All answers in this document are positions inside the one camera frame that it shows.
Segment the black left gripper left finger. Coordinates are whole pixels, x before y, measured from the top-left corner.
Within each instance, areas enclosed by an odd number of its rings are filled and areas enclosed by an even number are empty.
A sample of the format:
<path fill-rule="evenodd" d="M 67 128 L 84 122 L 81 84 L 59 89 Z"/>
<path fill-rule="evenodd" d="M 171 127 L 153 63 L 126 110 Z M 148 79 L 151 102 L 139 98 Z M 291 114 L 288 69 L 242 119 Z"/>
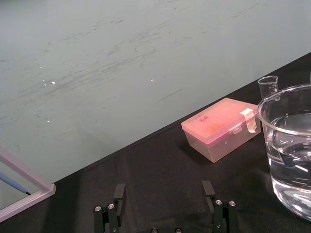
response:
<path fill-rule="evenodd" d="M 126 184 L 116 186 L 113 201 L 106 206 L 96 205 L 93 209 L 94 232 L 105 233 L 106 226 L 110 233 L 119 233 L 126 206 Z"/>

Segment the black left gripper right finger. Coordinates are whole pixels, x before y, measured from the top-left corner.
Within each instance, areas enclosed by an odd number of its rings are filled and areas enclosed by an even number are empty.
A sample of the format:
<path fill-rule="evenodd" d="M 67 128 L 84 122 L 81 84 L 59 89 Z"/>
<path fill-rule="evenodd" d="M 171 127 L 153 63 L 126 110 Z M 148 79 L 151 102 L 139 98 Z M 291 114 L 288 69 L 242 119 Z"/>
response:
<path fill-rule="evenodd" d="M 207 209 L 212 215 L 213 233 L 239 233 L 238 209 L 235 200 L 228 202 L 216 195 L 210 181 L 201 181 Z"/>

